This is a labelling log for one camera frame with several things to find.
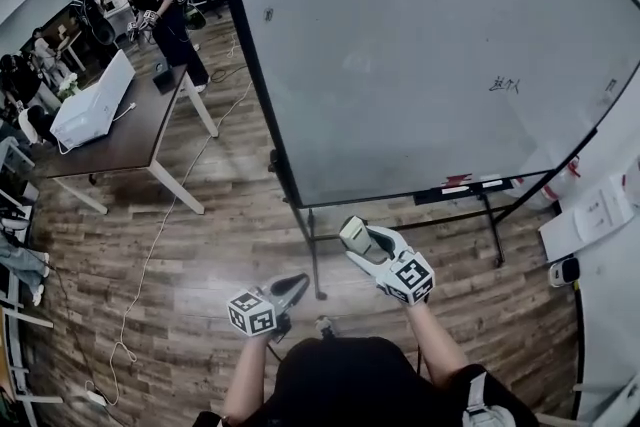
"robotic glove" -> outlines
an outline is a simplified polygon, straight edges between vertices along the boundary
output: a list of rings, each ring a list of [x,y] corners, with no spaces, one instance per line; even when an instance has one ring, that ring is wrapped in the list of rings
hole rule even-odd
[[[298,304],[309,287],[309,276],[274,278],[262,287],[241,290],[227,301],[231,324],[246,336],[273,331],[278,343],[291,329],[287,311]]]
[[[129,41],[133,43],[138,39],[138,36],[140,36],[138,26],[135,22],[129,22],[129,24],[127,25],[127,37],[129,38]]]
[[[140,27],[138,28],[141,32],[145,30],[152,31],[155,29],[156,25],[158,25],[158,21],[160,20],[160,16],[155,11],[147,10],[144,12],[142,16],[142,22],[140,23]]]
[[[410,306],[429,298],[435,286],[433,269],[397,232],[382,226],[366,226],[362,219],[353,216],[340,230],[340,239],[347,248],[347,257],[373,277],[385,294]],[[379,246],[377,251],[373,249],[374,242]],[[374,260],[376,252],[383,258]]]

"white table leg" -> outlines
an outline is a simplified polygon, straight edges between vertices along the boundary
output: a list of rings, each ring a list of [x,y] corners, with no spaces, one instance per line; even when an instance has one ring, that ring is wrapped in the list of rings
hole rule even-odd
[[[97,210],[98,212],[100,212],[102,215],[107,215],[107,212],[109,211],[109,209],[105,207],[102,203],[98,203],[95,199],[90,198],[85,193],[80,192],[78,189],[64,183],[60,178],[54,178],[54,180],[58,182],[58,185],[60,185],[63,189],[73,194],[80,201],[83,201],[94,210]]]
[[[176,179],[169,174],[169,172],[163,168],[157,160],[153,160],[151,165],[147,168],[149,172],[155,176],[162,185],[169,189],[173,194],[182,200],[196,214],[204,214],[204,207],[198,202],[191,194],[189,194],[185,188],[180,185]]]
[[[16,400],[20,402],[34,402],[37,404],[63,404],[62,397],[50,395],[16,395]]]
[[[22,160],[24,160],[27,164],[29,164],[31,167],[36,167],[36,164],[33,160],[31,160],[29,157],[27,157],[22,150],[20,150],[20,148],[18,148],[18,145],[13,144],[13,142],[9,142],[9,146],[11,147],[11,149],[13,151],[15,151],[18,155],[20,155],[20,157],[22,158]]]
[[[65,50],[69,51],[69,54],[71,55],[71,57],[73,57],[73,60],[78,65],[78,68],[80,68],[82,71],[87,71],[87,69],[84,67],[84,64],[82,64],[82,61],[78,57],[78,54],[76,54],[75,50],[73,50],[73,45],[69,45]]]
[[[31,315],[25,315],[24,313],[17,312],[10,308],[2,308],[2,313],[4,313],[7,317],[14,317],[18,320],[24,320],[25,322],[31,322],[31,324],[36,324],[38,326],[53,329],[53,322],[42,320],[37,317],[32,317]]]
[[[202,103],[200,95],[198,95],[198,92],[196,91],[196,88],[193,85],[191,77],[189,77],[188,73],[185,73],[182,83],[184,84],[184,88],[187,91],[189,98],[191,99],[191,103],[193,103],[196,111],[198,111],[200,119],[204,123],[204,126],[207,127],[209,134],[211,134],[211,137],[218,137],[218,129],[216,128],[216,124],[211,119],[211,116],[209,116],[209,111],[207,111],[204,103]]]

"black cable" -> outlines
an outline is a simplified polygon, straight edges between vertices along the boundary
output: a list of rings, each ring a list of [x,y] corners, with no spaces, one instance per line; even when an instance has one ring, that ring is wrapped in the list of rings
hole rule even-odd
[[[276,351],[273,350],[270,343],[267,344],[267,349],[269,349],[269,352],[273,354],[273,357],[278,360],[278,363],[282,363],[282,358],[276,354]]]
[[[211,80],[211,82],[213,82],[214,84],[220,84],[220,82],[223,82],[225,80],[227,80],[229,77],[231,77],[231,75],[233,75],[236,72],[239,72],[240,70],[244,70],[245,68],[247,68],[247,65],[245,64],[244,66],[240,66],[240,68],[236,68],[235,70],[233,70],[231,73],[227,73],[226,71],[224,72],[224,75],[222,75],[222,77],[220,77],[219,79],[216,80]]]
[[[420,346],[418,345],[418,366],[416,368],[416,373],[420,375],[420,368],[422,367],[422,350],[420,350]]]

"black device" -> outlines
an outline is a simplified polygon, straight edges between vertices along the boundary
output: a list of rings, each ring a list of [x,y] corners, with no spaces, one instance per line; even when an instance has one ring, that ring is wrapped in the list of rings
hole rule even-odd
[[[153,83],[162,94],[168,93],[174,86],[171,65],[166,59],[161,59],[153,66]]]

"hand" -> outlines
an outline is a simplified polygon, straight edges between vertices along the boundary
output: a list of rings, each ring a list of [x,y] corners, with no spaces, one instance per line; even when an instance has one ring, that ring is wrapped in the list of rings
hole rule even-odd
[[[145,11],[144,16],[142,17],[142,23],[140,24],[139,29],[141,31],[150,29],[155,29],[156,25],[158,25],[158,20],[160,19],[160,15],[155,11]]]
[[[129,22],[129,24],[127,25],[127,37],[129,38],[129,41],[133,43],[138,39],[139,35],[140,31],[138,30],[138,26],[136,25],[136,23]]]

